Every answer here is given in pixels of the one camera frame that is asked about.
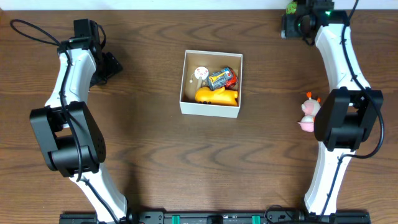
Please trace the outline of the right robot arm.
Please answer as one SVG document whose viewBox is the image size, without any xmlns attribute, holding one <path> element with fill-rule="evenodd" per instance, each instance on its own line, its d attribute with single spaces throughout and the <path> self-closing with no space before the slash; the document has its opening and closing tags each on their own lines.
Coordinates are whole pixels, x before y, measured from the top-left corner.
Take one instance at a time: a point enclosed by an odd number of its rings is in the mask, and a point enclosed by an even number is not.
<svg viewBox="0 0 398 224">
<path fill-rule="evenodd" d="M 368 159 L 384 140 L 382 92 L 373 90 L 359 67 L 351 41 L 350 15 L 306 9 L 282 17 L 281 36 L 301 37 L 321 53 L 330 93 L 323 103 L 308 97 L 300 124 L 313 131 L 318 159 L 304 204 L 319 220 L 337 212 L 336 201 L 349 162 Z"/>
</svg>

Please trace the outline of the grey toy car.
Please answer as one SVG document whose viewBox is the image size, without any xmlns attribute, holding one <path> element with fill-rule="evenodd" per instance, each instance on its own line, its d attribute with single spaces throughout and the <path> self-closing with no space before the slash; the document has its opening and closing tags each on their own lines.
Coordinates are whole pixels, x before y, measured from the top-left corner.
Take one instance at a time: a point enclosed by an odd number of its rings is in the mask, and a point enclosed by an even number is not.
<svg viewBox="0 0 398 224">
<path fill-rule="evenodd" d="M 211 90 L 222 87 L 232 89 L 238 82 L 238 78 L 232 68 L 226 67 L 210 75 L 206 82 Z"/>
</svg>

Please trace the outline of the orange duck toy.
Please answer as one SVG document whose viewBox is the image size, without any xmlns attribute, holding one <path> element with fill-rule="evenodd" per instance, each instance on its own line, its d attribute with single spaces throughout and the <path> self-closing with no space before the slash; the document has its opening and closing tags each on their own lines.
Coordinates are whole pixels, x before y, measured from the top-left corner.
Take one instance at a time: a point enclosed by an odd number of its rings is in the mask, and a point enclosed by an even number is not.
<svg viewBox="0 0 398 224">
<path fill-rule="evenodd" d="M 238 106 L 238 91 L 228 90 L 225 87 L 211 90 L 208 87 L 202 87 L 195 94 L 195 101 L 198 103 L 207 103 L 212 105 Z"/>
</svg>

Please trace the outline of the green polyhedral die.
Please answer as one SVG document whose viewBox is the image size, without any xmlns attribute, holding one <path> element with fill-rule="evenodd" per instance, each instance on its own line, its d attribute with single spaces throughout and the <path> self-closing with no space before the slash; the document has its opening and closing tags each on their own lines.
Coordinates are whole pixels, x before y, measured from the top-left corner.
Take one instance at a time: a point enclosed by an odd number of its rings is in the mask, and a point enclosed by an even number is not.
<svg viewBox="0 0 398 224">
<path fill-rule="evenodd" d="M 292 1 L 292 2 L 288 3 L 285 13 L 286 14 L 295 14 L 297 11 L 297 6 L 298 6 L 297 1 Z"/>
</svg>

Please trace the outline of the white pellet drum toy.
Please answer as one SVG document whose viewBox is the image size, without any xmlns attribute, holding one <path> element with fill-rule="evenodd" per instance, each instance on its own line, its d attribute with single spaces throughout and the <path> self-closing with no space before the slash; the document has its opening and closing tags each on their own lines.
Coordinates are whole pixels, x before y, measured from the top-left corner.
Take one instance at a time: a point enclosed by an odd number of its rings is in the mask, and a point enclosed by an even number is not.
<svg viewBox="0 0 398 224">
<path fill-rule="evenodd" d="M 189 83 L 193 84 L 194 80 L 193 78 L 196 78 L 197 80 L 197 87 L 196 90 L 201 88 L 203 82 L 207 79 L 209 76 L 209 70 L 206 67 L 197 67 L 195 71 L 191 74 Z"/>
</svg>

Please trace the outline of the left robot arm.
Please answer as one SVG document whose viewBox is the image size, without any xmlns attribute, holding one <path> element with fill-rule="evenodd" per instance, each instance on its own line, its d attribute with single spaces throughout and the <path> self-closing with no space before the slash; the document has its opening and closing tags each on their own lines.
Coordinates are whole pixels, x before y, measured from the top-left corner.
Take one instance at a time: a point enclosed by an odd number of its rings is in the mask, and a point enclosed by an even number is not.
<svg viewBox="0 0 398 224">
<path fill-rule="evenodd" d="M 104 137 L 87 106 L 90 88 L 107 72 L 103 47 L 93 37 L 59 43 L 55 87 L 45 106 L 31 111 L 30 124 L 48 168 L 83 191 L 97 223 L 133 223 L 127 198 L 105 167 Z"/>
</svg>

